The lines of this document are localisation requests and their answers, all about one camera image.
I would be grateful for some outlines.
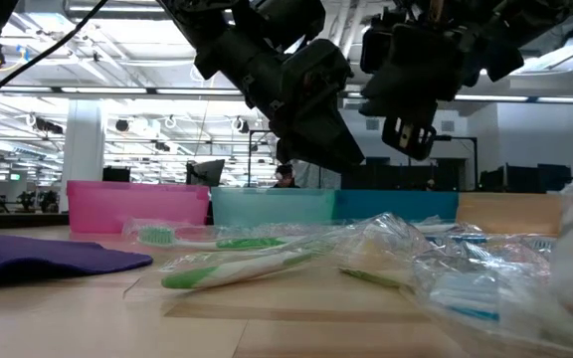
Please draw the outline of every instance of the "pink plastic bin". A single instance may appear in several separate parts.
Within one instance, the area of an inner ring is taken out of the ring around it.
[[[69,181],[74,233],[120,234],[128,219],[160,219],[203,225],[209,187]]]

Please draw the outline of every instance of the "wooden table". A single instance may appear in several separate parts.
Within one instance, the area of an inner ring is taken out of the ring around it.
[[[67,227],[0,234],[70,238]],[[123,297],[164,261],[154,258],[152,268],[0,288],[0,357],[466,357],[396,290],[332,268]]]

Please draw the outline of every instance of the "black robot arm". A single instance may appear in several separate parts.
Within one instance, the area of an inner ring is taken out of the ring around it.
[[[330,41],[314,40],[325,20],[318,0],[159,2],[196,49],[203,78],[220,71],[249,107],[267,116],[280,139],[279,161],[344,171],[364,159],[337,110],[350,66]],[[287,54],[297,42],[297,51]]]
[[[157,1],[196,49],[202,76],[222,72],[267,116],[278,160],[343,172],[364,159],[337,110],[350,66],[334,44],[315,39],[320,0]],[[573,8],[573,0],[393,1],[364,35],[360,65],[373,77],[360,112],[386,117],[383,141],[419,160],[433,145],[438,100],[474,86],[481,69],[497,81],[521,67],[518,48]],[[16,3],[0,0],[0,32]]]

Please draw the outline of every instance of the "teal bin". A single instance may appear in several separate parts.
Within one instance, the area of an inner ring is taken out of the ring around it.
[[[453,221],[458,206],[459,193],[456,192],[340,190],[334,219],[368,219],[391,212],[412,222],[436,215]]]
[[[213,188],[214,225],[329,223],[335,191],[319,189]]]

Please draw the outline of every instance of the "purple towel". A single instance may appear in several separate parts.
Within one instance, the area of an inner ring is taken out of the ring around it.
[[[107,250],[95,243],[0,235],[0,284],[112,273],[151,265],[147,255]]]

